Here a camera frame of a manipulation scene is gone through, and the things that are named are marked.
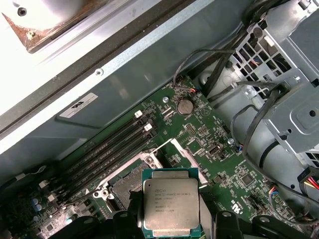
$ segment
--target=colored wires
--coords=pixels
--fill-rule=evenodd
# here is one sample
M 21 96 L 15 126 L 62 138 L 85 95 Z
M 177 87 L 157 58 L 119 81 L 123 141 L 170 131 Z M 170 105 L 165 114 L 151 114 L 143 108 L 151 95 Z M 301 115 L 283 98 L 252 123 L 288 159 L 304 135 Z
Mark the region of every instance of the colored wires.
M 308 180 L 304 182 L 304 184 L 319 190 L 318 183 L 312 177 L 309 177 Z
M 286 218 L 284 218 L 282 215 L 279 214 L 279 212 L 277 211 L 277 209 L 275 208 L 274 202 L 273 202 L 273 195 L 274 194 L 279 194 L 279 192 L 277 191 L 277 189 L 275 187 L 273 187 L 270 191 L 269 191 L 269 203 L 270 206 L 274 212 L 274 215 L 279 218 L 281 221 L 286 222 L 286 223 L 290 223 L 291 225 L 303 225 L 303 226 L 313 226 L 319 223 L 319 220 L 312 220 L 312 221 L 306 221 L 306 222 L 295 222 L 295 221 L 290 221 Z

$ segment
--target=screw hole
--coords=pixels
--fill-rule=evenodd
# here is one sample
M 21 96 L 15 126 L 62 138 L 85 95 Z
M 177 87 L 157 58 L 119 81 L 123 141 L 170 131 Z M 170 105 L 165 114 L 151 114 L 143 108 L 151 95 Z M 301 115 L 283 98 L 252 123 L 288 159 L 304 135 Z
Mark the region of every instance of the screw hole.
M 309 112 L 309 115 L 310 115 L 311 117 L 315 117 L 315 116 L 316 116 L 316 112 L 315 112 L 315 111 L 310 111 L 310 112 Z
M 26 9 L 24 7 L 18 8 L 18 15 L 19 16 L 25 16 L 26 15 Z

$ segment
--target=white sticker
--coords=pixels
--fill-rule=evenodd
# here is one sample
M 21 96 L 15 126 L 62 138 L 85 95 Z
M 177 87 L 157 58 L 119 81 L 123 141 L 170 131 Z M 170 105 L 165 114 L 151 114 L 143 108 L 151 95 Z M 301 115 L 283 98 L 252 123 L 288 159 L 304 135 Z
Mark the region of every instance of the white sticker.
M 93 102 L 97 98 L 98 98 L 97 95 L 93 93 L 89 93 L 86 97 L 79 100 L 77 103 L 75 103 L 70 108 L 68 108 L 65 112 L 60 114 L 60 117 L 64 117 L 68 119 L 71 118 L 72 116 L 74 116 L 76 113 L 78 113 L 80 110 L 82 110 L 84 107 L 89 105 L 91 102 Z

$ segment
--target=green circuit board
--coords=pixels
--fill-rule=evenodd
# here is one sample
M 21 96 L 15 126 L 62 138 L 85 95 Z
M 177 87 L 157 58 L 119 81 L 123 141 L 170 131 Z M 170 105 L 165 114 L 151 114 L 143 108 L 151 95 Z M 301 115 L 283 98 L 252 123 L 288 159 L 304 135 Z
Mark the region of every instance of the green circuit board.
M 187 78 L 183 80 L 182 84 L 193 87 L 192 82 Z M 182 115 L 178 110 L 178 104 L 185 99 L 193 104 L 192 112 L 188 115 Z M 265 184 L 264 178 L 245 162 L 240 150 L 228 144 L 230 134 L 227 126 L 218 117 L 204 95 L 201 92 L 192 93 L 176 89 L 172 83 L 158 90 L 94 138 L 87 141 L 63 159 L 59 167 L 62 170 L 71 167 L 86 154 L 88 149 L 101 143 L 125 122 L 134 118 L 137 111 L 143 112 L 144 115 L 148 115 L 152 119 L 157 135 L 147 144 L 136 148 L 133 153 L 123 158 L 119 165 L 143 150 L 157 148 L 169 139 L 175 138 L 182 148 L 187 150 L 200 165 L 200 172 L 209 182 L 209 185 L 201 190 L 212 195 L 213 201 L 220 210 L 232 211 L 246 221 L 251 221 L 256 215 L 272 214 L 268 203 L 269 186 Z M 189 160 L 183 157 L 172 143 L 167 143 L 161 147 L 158 156 L 165 167 L 191 167 Z M 131 172 L 137 166 L 137 164 L 132 164 L 118 178 L 124 177 L 125 174 Z M 83 188 L 74 198 L 85 195 L 86 190 L 94 190 L 104 177 L 98 178 L 94 183 Z M 90 200 L 92 205 L 100 211 L 100 219 L 107 218 L 111 213 L 107 203 L 92 196 L 90 196 Z M 275 197 L 275 201 L 278 211 L 283 216 L 289 219 L 293 217 L 291 210 L 279 196 Z M 37 221 L 32 219 L 31 222 L 25 222 L 25 224 L 31 225 L 26 231 L 34 228 L 42 230 L 42 228 L 47 228 L 50 225 L 52 219 L 49 218 L 49 215 L 52 209 L 49 209 L 49 207 L 45 212 L 34 212 L 33 215 L 25 217 L 24 220 L 26 221 L 34 216 L 40 218 Z M 43 230 L 41 235 L 43 238 L 48 238 L 51 234 Z M 23 235 L 21 238 L 34 238 L 28 233 L 23 233 Z

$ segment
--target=microchip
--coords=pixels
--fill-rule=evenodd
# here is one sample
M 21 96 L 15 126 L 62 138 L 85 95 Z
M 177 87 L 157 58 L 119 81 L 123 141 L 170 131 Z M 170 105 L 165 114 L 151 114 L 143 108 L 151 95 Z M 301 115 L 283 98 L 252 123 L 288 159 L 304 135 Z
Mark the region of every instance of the microchip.
M 91 201 L 89 199 L 84 202 L 85 206 L 89 206 L 90 204 L 91 204 Z
M 95 211 L 95 207 L 90 207 L 90 208 L 89 208 L 89 212 L 90 212 L 90 213 L 93 213 L 94 211 Z
M 254 181 L 254 179 L 249 174 L 245 175 L 241 180 L 246 186 Z
M 226 134 L 230 133 L 230 130 L 226 125 L 223 125 L 222 127 L 223 127 L 223 130 L 226 132 Z
M 46 227 L 46 229 L 50 232 L 51 230 L 53 230 L 53 226 L 50 224 Z

